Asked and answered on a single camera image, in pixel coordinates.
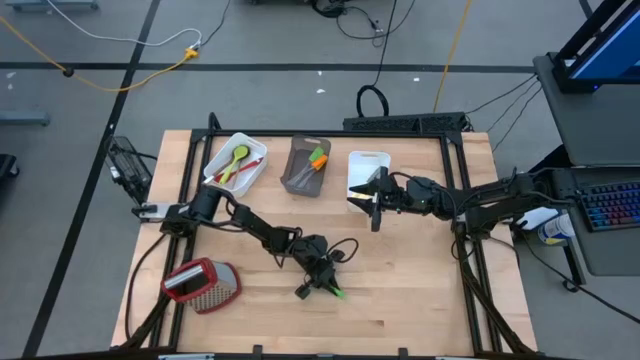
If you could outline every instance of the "yellow cable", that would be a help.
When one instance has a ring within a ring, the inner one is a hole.
[[[24,42],[25,44],[29,45],[29,47],[31,47],[35,52],[37,52],[40,56],[42,56],[45,60],[47,60],[50,64],[52,64],[53,66],[57,67],[58,69],[62,70],[63,72],[66,72],[67,69],[60,65],[59,63],[57,63],[55,60],[53,60],[51,57],[49,57],[47,54],[45,54],[42,50],[40,50],[37,46],[35,46],[31,41],[29,41],[29,39],[27,39],[26,37],[24,37],[24,35],[22,35],[20,33],[20,31],[18,31],[18,29],[16,29],[15,27],[13,27],[13,25],[11,25],[4,17],[0,16],[0,22],[2,22],[4,24],[4,26],[7,27],[7,29],[9,29],[14,35],[16,35],[20,40],[22,40],[22,42]],[[102,90],[102,91],[106,91],[106,92],[124,92],[124,91],[129,91],[132,89],[135,89],[139,86],[142,86],[144,84],[146,84],[147,82],[149,82],[149,80],[153,79],[154,77],[164,74],[166,72],[169,72],[177,67],[179,67],[180,65],[184,64],[185,62],[195,58],[198,56],[198,52],[188,48],[186,50],[186,54],[185,56],[182,58],[182,60],[178,61],[176,64],[169,66],[168,68],[164,69],[164,70],[160,70],[158,72],[155,72],[151,75],[149,75],[146,79],[140,81],[137,84],[133,84],[131,86],[128,86],[126,88],[117,88],[117,89],[111,89],[111,88],[105,88],[102,87],[100,85],[96,85],[95,83],[93,83],[90,80],[87,80],[85,78],[83,78],[80,75],[73,75],[74,78],[78,79],[78,81],[83,82],[86,85],[91,86],[92,88],[98,89],[98,90]]]
[[[436,101],[433,104],[433,112],[436,112],[438,109],[438,101],[440,100],[440,92],[444,87],[444,79],[447,77],[447,72],[449,72],[449,64],[453,60],[453,55],[456,53],[456,47],[458,46],[458,41],[460,40],[460,34],[462,34],[462,28],[464,27],[464,22],[467,20],[467,14],[469,13],[469,8],[471,7],[471,2],[473,0],[467,0],[467,5],[464,7],[464,13],[462,14],[462,19],[460,20],[460,25],[458,25],[458,30],[456,31],[456,35],[453,38],[453,44],[451,45],[451,50],[449,50],[449,56],[447,57],[447,65],[444,67],[444,72],[442,73],[442,79],[440,79],[440,87],[438,87],[438,93],[436,94]]]

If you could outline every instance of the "red cheese grater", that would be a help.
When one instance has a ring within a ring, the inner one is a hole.
[[[228,263],[200,258],[174,270],[162,282],[162,291],[178,303],[206,314],[229,304],[242,287],[236,270]]]

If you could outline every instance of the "desk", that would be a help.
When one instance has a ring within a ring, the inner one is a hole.
[[[178,198],[190,136],[190,131],[165,132],[150,201],[175,202]],[[487,134],[465,133],[463,139],[471,184],[495,181]],[[249,235],[201,227],[194,258],[207,256],[233,264],[243,292],[232,304],[209,315],[197,315],[185,308],[178,351],[250,353],[253,345],[260,344],[265,353],[395,355],[398,348],[406,347],[411,355],[473,354],[460,271],[449,253],[453,241],[450,224],[433,216],[386,212],[381,231],[372,233],[367,216],[350,213],[345,199],[347,159],[353,150],[388,152],[393,170],[444,184],[439,140],[329,138],[331,158],[322,193],[315,199],[290,195],[280,184],[290,138],[257,140],[269,149],[268,166],[239,201],[272,225],[301,226],[305,234],[325,235],[330,245],[345,237],[357,238],[358,254],[349,263],[337,266],[337,280],[347,298],[339,300],[313,291],[306,300],[300,300],[294,290],[301,284],[303,272],[294,261],[289,259],[280,270],[260,242]],[[216,136],[213,153],[225,142],[226,138]],[[451,161],[457,164],[455,156]],[[189,198],[195,190],[198,162]],[[131,269],[159,237],[158,228],[158,224],[141,226]],[[494,236],[510,241],[506,228],[497,228]],[[500,244],[484,245],[494,303],[524,343],[535,348],[515,255]],[[166,254],[165,241],[138,273],[132,301],[133,327],[156,302]],[[123,297],[114,345],[124,341],[125,301]],[[173,303],[169,306],[160,345],[167,344],[169,338]],[[488,350],[487,331],[483,330],[486,322],[480,323]]]
[[[536,73],[549,103],[562,144],[534,166],[530,172],[545,167],[620,166],[620,169],[587,176],[591,184],[607,184],[637,179],[625,171],[638,166],[640,122],[640,85],[605,85],[593,94],[563,94],[552,74],[549,56],[533,59]],[[637,276],[640,265],[631,258],[636,254],[640,229],[613,232],[589,232],[578,209],[569,210],[576,237],[587,269],[595,276]],[[565,256],[574,282],[584,285],[580,260],[575,249],[565,247]]]

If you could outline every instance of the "white container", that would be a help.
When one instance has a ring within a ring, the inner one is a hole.
[[[569,214],[560,215],[538,228],[538,238],[547,245],[564,242],[575,235]]]
[[[224,170],[225,164],[233,158],[233,149],[239,145],[246,145],[249,147],[249,156],[240,161],[240,166],[236,166],[237,169],[250,164],[252,161],[258,160],[264,157],[262,162],[258,166],[247,169],[239,174],[236,174],[226,184],[220,185],[213,179],[207,182],[207,185],[215,186],[221,189],[228,190],[234,197],[239,198],[246,194],[249,187],[258,178],[260,173],[267,167],[267,147],[248,137],[243,133],[235,133],[229,141],[218,151],[216,156],[209,162],[207,167],[204,168],[204,176],[208,180],[210,177],[215,176]]]
[[[533,230],[537,228],[538,225],[556,216],[558,216],[558,210],[539,207],[524,213],[524,216],[516,221],[516,224],[522,225],[526,221],[527,223],[522,226],[522,230]]]
[[[354,197],[355,193],[349,188],[356,185],[366,184],[369,177],[378,170],[380,166],[391,166],[391,156],[380,151],[352,151],[349,154],[349,176],[347,178],[347,197]],[[360,208],[347,203],[351,212],[363,212]]]

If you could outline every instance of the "computer monitor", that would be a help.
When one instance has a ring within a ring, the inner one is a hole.
[[[554,54],[554,77],[565,93],[603,84],[640,84],[640,0],[605,0]]]

